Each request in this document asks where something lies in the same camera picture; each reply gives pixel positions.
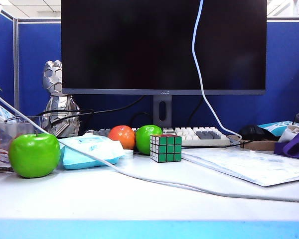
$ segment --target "ceiling light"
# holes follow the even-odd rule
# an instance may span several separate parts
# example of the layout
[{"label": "ceiling light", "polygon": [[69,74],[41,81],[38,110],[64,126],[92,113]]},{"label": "ceiling light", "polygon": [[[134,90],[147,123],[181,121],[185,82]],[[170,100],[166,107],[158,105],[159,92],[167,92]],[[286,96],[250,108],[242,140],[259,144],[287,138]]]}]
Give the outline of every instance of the ceiling light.
[{"label": "ceiling light", "polygon": [[12,5],[9,0],[0,0],[0,5]]}]

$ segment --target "computer mouse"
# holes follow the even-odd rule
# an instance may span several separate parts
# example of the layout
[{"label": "computer mouse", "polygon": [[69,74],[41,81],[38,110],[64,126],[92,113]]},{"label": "computer mouse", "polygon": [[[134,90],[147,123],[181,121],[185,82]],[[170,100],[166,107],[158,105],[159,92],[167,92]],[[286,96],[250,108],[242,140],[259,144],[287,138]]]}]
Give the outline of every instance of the computer mouse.
[{"label": "computer mouse", "polygon": [[239,131],[239,134],[245,140],[262,140],[266,137],[264,130],[257,125],[246,125],[242,127]]}]

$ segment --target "blue wall panel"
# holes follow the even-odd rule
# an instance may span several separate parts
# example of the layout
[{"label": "blue wall panel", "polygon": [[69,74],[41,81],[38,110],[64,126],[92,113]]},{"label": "blue wall panel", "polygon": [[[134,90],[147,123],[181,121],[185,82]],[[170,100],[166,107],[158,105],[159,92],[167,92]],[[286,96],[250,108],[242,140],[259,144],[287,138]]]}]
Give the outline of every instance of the blue wall panel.
[{"label": "blue wall panel", "polygon": [[2,96],[14,105],[13,21],[0,15],[0,87]]},{"label": "blue wall panel", "polygon": [[[47,60],[61,58],[61,27],[59,24],[22,24],[19,28],[20,106],[26,114],[33,115],[43,111],[48,101],[48,93],[41,83],[42,70]],[[267,39],[265,95],[208,96],[223,125],[229,129],[238,131],[247,124],[293,120],[299,113],[299,22],[268,22]],[[82,109],[107,110],[127,105],[138,97],[76,95],[75,99]],[[186,126],[199,101],[200,96],[174,96],[173,126]],[[95,115],[86,127],[129,124],[138,112],[152,114],[152,96],[146,96],[129,109]],[[146,115],[137,116],[133,122],[133,127],[151,123]],[[219,127],[206,104],[192,118],[190,126],[197,125]]]},{"label": "blue wall panel", "polygon": [[61,59],[60,24],[19,24],[20,110],[26,115],[44,111],[49,94],[42,87],[45,62]]}]

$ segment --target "wet wipes package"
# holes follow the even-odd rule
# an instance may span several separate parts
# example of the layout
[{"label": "wet wipes package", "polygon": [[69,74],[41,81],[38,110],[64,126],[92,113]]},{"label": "wet wipes package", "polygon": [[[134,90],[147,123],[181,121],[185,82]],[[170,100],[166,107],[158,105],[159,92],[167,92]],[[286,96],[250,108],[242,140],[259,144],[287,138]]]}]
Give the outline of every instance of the wet wipes package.
[{"label": "wet wipes package", "polygon": [[299,126],[299,123],[295,123],[295,122],[293,123],[292,121],[282,121],[282,122],[261,124],[259,125],[259,127],[268,130],[274,136],[281,136],[283,132],[286,130],[287,126],[291,124]]},{"label": "wet wipes package", "polygon": [[82,169],[96,166],[104,166],[105,164],[79,153],[67,146],[66,143],[73,148],[95,156],[99,159],[108,161],[111,164],[116,164],[120,157],[125,155],[124,149],[119,141],[99,135],[84,135],[78,137],[63,138],[61,141],[61,162],[65,169]]}]

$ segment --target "green cube sticker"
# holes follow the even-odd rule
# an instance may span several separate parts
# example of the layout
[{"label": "green cube sticker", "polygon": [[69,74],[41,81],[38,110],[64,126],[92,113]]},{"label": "green cube sticker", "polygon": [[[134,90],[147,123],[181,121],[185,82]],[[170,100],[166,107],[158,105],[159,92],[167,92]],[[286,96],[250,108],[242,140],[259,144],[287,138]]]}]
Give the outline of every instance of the green cube sticker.
[{"label": "green cube sticker", "polygon": [[174,154],[167,154],[166,162],[174,162]]},{"label": "green cube sticker", "polygon": [[167,146],[167,153],[174,153],[174,145]]},{"label": "green cube sticker", "polygon": [[158,153],[166,153],[166,145],[159,146],[159,152]]},{"label": "green cube sticker", "polygon": [[174,154],[174,161],[175,162],[180,162],[181,161],[181,154],[180,153]]},{"label": "green cube sticker", "polygon": [[158,162],[159,162],[159,163],[164,163],[164,162],[166,162],[166,154],[159,154],[159,155],[158,155]]},{"label": "green cube sticker", "polygon": [[167,138],[167,144],[168,145],[171,145],[171,144],[174,145],[174,137],[173,136]]},{"label": "green cube sticker", "polygon": [[181,145],[181,137],[175,137],[175,144]]},{"label": "green cube sticker", "polygon": [[166,145],[166,137],[160,137],[159,138],[159,144],[160,145]]},{"label": "green cube sticker", "polygon": [[175,145],[175,153],[181,153],[181,145]]}]

